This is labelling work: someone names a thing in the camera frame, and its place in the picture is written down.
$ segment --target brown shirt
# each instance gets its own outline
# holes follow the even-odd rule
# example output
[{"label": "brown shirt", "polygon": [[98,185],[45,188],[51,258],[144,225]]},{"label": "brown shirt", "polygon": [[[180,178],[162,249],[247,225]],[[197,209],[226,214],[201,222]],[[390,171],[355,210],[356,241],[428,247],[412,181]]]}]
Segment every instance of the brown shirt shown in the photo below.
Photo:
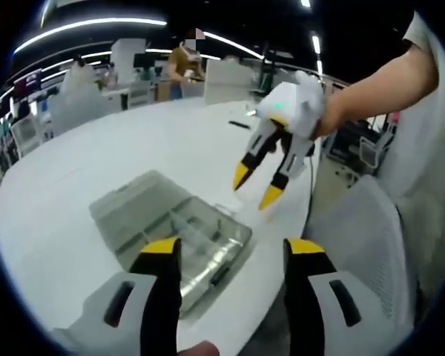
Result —
[{"label": "brown shirt", "polygon": [[171,52],[168,64],[177,65],[177,73],[180,76],[184,76],[188,69],[193,70],[195,76],[201,76],[199,62],[188,61],[188,56],[181,47],[177,47]]}]

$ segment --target black cable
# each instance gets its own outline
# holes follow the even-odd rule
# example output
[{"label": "black cable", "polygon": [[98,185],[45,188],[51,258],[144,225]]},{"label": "black cable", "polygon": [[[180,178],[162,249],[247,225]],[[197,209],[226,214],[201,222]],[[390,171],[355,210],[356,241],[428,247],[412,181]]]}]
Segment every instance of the black cable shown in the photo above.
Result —
[{"label": "black cable", "polygon": [[236,125],[236,126],[238,126],[240,128],[245,128],[246,130],[251,130],[251,127],[249,125],[243,124],[241,122],[230,121],[229,124]]},{"label": "black cable", "polygon": [[312,213],[312,197],[313,197],[313,156],[310,156],[310,200],[309,200],[309,213],[306,217],[306,221],[309,221],[310,215]]}]

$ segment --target desk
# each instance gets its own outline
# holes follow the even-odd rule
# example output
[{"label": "desk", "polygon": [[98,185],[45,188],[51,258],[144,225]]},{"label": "desk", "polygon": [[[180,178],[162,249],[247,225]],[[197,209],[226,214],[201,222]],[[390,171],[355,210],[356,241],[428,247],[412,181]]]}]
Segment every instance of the desk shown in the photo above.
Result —
[{"label": "desk", "polygon": [[86,297],[121,271],[89,205],[156,169],[252,228],[254,250],[238,274],[207,311],[178,325],[179,349],[210,340],[221,355],[238,354],[283,283],[282,240],[300,236],[311,183],[308,164],[276,205],[257,210],[282,159],[279,149],[237,194],[231,190],[251,132],[228,121],[255,120],[245,106],[205,107],[195,98],[112,114],[46,142],[7,172],[0,189],[0,252],[17,291],[46,329],[68,327]]},{"label": "desk", "polygon": [[115,88],[115,89],[105,89],[101,91],[103,96],[115,96],[115,95],[128,95],[130,93],[130,88]]}]

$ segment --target plastic storage box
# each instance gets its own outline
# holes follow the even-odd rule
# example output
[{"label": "plastic storage box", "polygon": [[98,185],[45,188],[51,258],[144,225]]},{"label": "plastic storage box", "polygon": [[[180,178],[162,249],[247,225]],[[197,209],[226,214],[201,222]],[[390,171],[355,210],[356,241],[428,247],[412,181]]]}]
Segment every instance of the plastic storage box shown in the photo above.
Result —
[{"label": "plastic storage box", "polygon": [[149,171],[90,206],[108,248],[128,271],[149,242],[182,241],[182,314],[229,271],[251,229]]}]

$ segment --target ceiling light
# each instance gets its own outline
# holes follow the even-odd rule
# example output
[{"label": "ceiling light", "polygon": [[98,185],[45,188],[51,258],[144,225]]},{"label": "ceiling light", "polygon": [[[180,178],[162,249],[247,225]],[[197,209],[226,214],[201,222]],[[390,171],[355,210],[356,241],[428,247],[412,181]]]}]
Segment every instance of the ceiling light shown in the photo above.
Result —
[{"label": "ceiling light", "polygon": [[220,57],[208,56],[207,54],[202,54],[201,57],[203,57],[203,58],[207,58],[207,59],[214,59],[214,60],[216,60],[216,61],[220,61],[220,60],[221,60]]},{"label": "ceiling light", "polygon": [[90,57],[98,57],[98,56],[108,56],[109,54],[112,54],[111,50],[106,50],[105,52],[98,52],[98,53],[91,53],[86,54],[84,56],[81,56],[81,58],[90,58]]},{"label": "ceiling light", "polygon": [[221,41],[224,42],[228,45],[231,45],[233,47],[239,48],[240,50],[243,50],[246,53],[249,53],[250,55],[258,58],[258,59],[263,59],[264,56],[262,54],[259,53],[255,53],[253,50],[249,50],[247,47],[244,47],[240,44],[237,44],[236,42],[232,42],[228,39],[225,39],[224,37],[218,36],[218,35],[214,35],[213,33],[209,33],[209,32],[204,32],[205,36],[209,37],[210,39],[216,39],[217,41]]},{"label": "ceiling light", "polygon": [[159,50],[156,48],[147,48],[145,50],[145,52],[149,52],[149,53],[171,53],[171,50]]},{"label": "ceiling light", "polygon": [[3,100],[4,97],[6,97],[8,94],[10,94],[13,89],[15,89],[15,87],[11,87],[10,89],[8,89],[7,91],[5,91],[1,96],[0,96],[0,102]]},{"label": "ceiling light", "polygon": [[318,36],[313,35],[311,37],[311,42],[313,43],[313,49],[314,52],[316,54],[320,54],[321,53],[321,48],[320,48],[320,39],[318,38]]},{"label": "ceiling light", "polygon": [[65,65],[66,63],[70,63],[70,62],[72,62],[72,61],[73,61],[72,59],[66,59],[65,61],[62,61],[62,62],[60,62],[60,63],[56,63],[55,65],[50,65],[49,67],[43,68],[42,72],[46,72],[46,71],[48,71],[49,69],[53,69],[53,68],[55,68],[55,67],[59,67],[59,66],[61,66],[61,65]]},{"label": "ceiling light", "polygon": [[323,64],[321,63],[321,61],[319,59],[317,60],[317,71],[318,71],[318,74],[323,74]]},{"label": "ceiling light", "polygon": [[51,74],[50,76],[47,76],[47,77],[45,77],[45,78],[43,78],[42,79],[42,83],[43,82],[46,82],[47,80],[50,80],[50,79],[52,79],[52,78],[56,78],[57,76],[62,76],[64,73],[66,73],[68,71],[68,69],[66,69],[66,70],[62,70],[62,71],[60,71],[60,72],[58,72],[58,73],[54,73],[54,74]]},{"label": "ceiling light", "polygon": [[158,20],[151,20],[151,19],[131,19],[131,18],[109,18],[109,19],[94,19],[94,20],[85,20],[80,22],[74,22],[73,24],[66,24],[65,26],[61,26],[58,28],[53,28],[52,30],[40,33],[39,35],[28,39],[27,41],[23,42],[21,45],[19,45],[14,51],[13,54],[17,54],[20,50],[23,50],[24,48],[28,47],[29,45],[44,39],[48,36],[54,35],[56,33],[60,33],[62,31],[71,30],[76,27],[81,26],[88,26],[91,24],[109,24],[109,23],[132,23],[132,24],[155,24],[157,26],[165,26],[165,21],[158,21]]},{"label": "ceiling light", "polygon": [[50,3],[51,3],[51,0],[48,0],[48,1],[46,1],[46,4],[44,5],[43,14],[42,14],[42,20],[41,20],[41,22],[39,24],[40,27],[43,27],[43,24],[45,24],[45,17],[47,15],[47,9],[49,8]]},{"label": "ceiling light", "polygon": [[[109,55],[111,53],[112,53],[112,51],[108,50],[108,51],[105,51],[105,52],[86,54],[86,55],[82,56],[82,58],[90,58],[90,57],[97,57],[97,56],[107,56],[107,55]],[[60,63],[56,63],[55,65],[50,65],[49,67],[43,68],[42,72],[46,72],[46,71],[48,71],[50,69],[59,67],[61,65],[65,65],[67,63],[71,63],[72,61],[73,61],[73,59],[66,59],[65,61],[62,61]]]}]

